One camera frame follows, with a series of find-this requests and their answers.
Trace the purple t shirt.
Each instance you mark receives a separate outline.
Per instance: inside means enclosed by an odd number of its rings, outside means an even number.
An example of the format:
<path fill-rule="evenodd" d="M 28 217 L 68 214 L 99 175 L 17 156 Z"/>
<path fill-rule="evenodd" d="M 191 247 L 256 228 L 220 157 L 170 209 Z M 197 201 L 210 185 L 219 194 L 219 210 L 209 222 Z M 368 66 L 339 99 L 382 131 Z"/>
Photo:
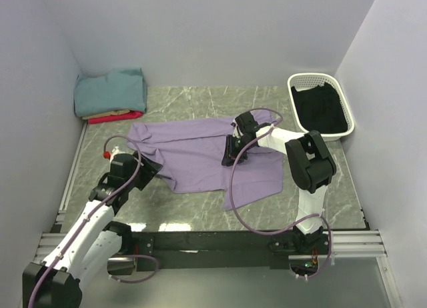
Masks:
<path fill-rule="evenodd" d="M 224 191 L 223 209 L 230 210 L 231 167 L 222 166 L 226 135 L 232 133 L 232 117 L 133 123 L 128 147 L 163 167 L 161 178 L 175 193 Z M 236 207 L 278 194 L 283 189 L 284 156 L 254 147 L 236 167 L 233 199 Z"/>

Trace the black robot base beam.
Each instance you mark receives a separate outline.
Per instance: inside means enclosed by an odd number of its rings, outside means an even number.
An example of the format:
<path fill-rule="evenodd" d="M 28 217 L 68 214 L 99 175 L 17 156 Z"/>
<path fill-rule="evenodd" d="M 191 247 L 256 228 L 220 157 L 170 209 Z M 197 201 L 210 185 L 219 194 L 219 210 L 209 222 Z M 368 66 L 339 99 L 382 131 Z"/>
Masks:
<path fill-rule="evenodd" d="M 327 255 L 328 234 L 320 229 L 304 235 L 297 229 L 281 234 L 266 231 L 133 232 L 125 248 L 107 262 L 111 275 L 159 269 L 269 267 L 303 269 L 302 259 Z"/>

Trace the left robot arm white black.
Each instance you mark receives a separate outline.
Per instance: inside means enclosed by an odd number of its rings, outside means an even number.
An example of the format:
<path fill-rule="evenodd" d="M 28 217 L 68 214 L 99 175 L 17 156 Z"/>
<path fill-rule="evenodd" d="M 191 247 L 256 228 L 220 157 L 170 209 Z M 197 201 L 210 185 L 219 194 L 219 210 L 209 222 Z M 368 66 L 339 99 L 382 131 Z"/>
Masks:
<path fill-rule="evenodd" d="M 73 227 L 40 263 L 25 268 L 24 307 L 79 307 L 87 284 L 108 260 L 122 265 L 118 273 L 130 274 L 141 259 L 131 227 L 114 217 L 131 190 L 142 190 L 162 166 L 117 149 L 104 156 L 109 159 L 109 172 L 91 191 Z"/>

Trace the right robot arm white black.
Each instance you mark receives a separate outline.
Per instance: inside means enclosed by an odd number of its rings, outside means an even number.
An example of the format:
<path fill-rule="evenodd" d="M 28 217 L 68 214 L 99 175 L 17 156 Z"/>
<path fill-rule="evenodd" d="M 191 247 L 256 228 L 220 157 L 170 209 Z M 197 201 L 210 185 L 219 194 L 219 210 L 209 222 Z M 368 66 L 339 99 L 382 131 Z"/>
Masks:
<path fill-rule="evenodd" d="M 298 133 L 277 127 L 280 121 L 259 124 L 251 111 L 246 111 L 232 121 L 234 132 L 226 136 L 223 166 L 231 167 L 229 196 L 232 210 L 240 223 L 258 235 L 286 236 L 286 251 L 307 254 L 318 246 L 323 235 L 324 196 L 336 164 L 318 131 Z M 233 179 L 236 167 L 247 159 L 246 151 L 263 147 L 283 153 L 288 158 L 294 183 L 299 189 L 296 221 L 279 231 L 257 231 L 240 217 L 233 199 Z"/>

